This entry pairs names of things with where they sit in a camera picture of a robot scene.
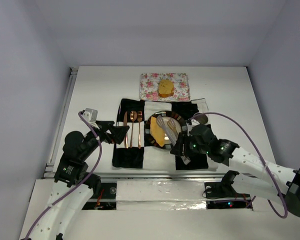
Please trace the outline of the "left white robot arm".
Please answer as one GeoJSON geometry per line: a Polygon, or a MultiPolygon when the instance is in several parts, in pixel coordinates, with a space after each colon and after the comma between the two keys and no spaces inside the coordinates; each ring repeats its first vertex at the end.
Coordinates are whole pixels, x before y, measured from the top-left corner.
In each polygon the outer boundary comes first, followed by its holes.
{"type": "Polygon", "coordinates": [[[115,126],[114,121],[96,121],[89,128],[86,135],[79,131],[66,135],[45,210],[31,225],[26,240],[68,239],[84,205],[100,193],[101,178],[87,171],[86,159],[94,150],[102,149],[102,142],[122,143],[129,127],[115,126]]]}

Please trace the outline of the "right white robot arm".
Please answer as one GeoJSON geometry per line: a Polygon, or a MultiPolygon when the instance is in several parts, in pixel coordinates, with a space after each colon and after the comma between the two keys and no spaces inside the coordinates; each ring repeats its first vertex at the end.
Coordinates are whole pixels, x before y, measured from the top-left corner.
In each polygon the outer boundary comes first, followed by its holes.
{"type": "Polygon", "coordinates": [[[180,133],[170,153],[178,157],[207,155],[229,171],[221,181],[224,192],[249,194],[282,204],[300,218],[300,167],[293,169],[262,160],[227,139],[218,139],[207,125],[180,133]]]}

